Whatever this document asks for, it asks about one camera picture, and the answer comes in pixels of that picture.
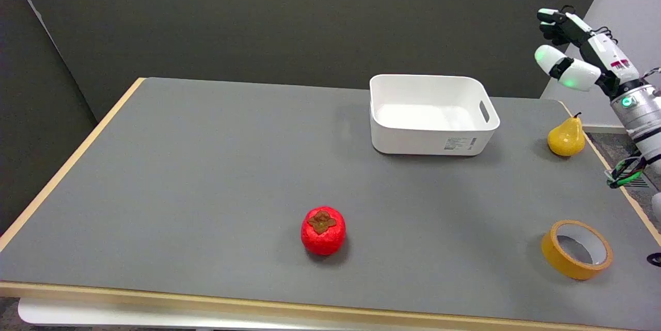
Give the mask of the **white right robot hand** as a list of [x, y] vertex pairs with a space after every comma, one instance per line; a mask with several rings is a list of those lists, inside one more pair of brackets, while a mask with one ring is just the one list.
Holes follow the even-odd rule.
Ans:
[[637, 87], [640, 73], [611, 30], [606, 26], [593, 29], [572, 9], [538, 10], [539, 30], [550, 41], [534, 53], [541, 70], [566, 88], [589, 91], [599, 86], [612, 99], [623, 93], [621, 85]]

